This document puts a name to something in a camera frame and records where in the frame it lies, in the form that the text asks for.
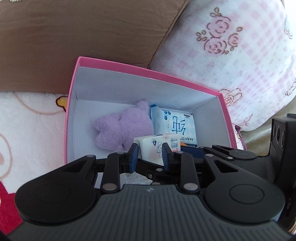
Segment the screw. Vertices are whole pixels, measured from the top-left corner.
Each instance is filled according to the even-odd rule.
[[[186,183],[183,186],[187,191],[195,191],[198,189],[198,185],[195,183]]]
[[[102,188],[106,191],[114,191],[117,188],[117,185],[114,183],[105,183]]]

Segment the red fabric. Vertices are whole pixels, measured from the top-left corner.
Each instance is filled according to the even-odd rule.
[[[9,234],[22,223],[15,206],[15,193],[8,194],[0,182],[0,230]]]

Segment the pink box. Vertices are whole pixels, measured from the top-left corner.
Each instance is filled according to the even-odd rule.
[[[65,122],[65,163],[88,154],[106,158],[98,148],[94,121],[147,99],[161,108],[191,111],[198,146],[237,148],[233,126],[217,91],[148,69],[79,57],[72,77]]]

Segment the stuffed animal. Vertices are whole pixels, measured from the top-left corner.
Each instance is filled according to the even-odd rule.
[[[100,132],[96,145],[111,151],[127,151],[135,137],[154,134],[146,100],[122,113],[113,113],[96,120],[95,128]]]

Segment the wet wipes package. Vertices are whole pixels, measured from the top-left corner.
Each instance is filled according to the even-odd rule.
[[[162,144],[168,143],[172,151],[180,150],[179,134],[153,135],[136,137],[134,143],[139,146],[139,158],[163,166]]]
[[[151,119],[155,135],[175,133],[180,135],[181,142],[197,145],[195,124],[191,113],[161,109],[152,105]]]

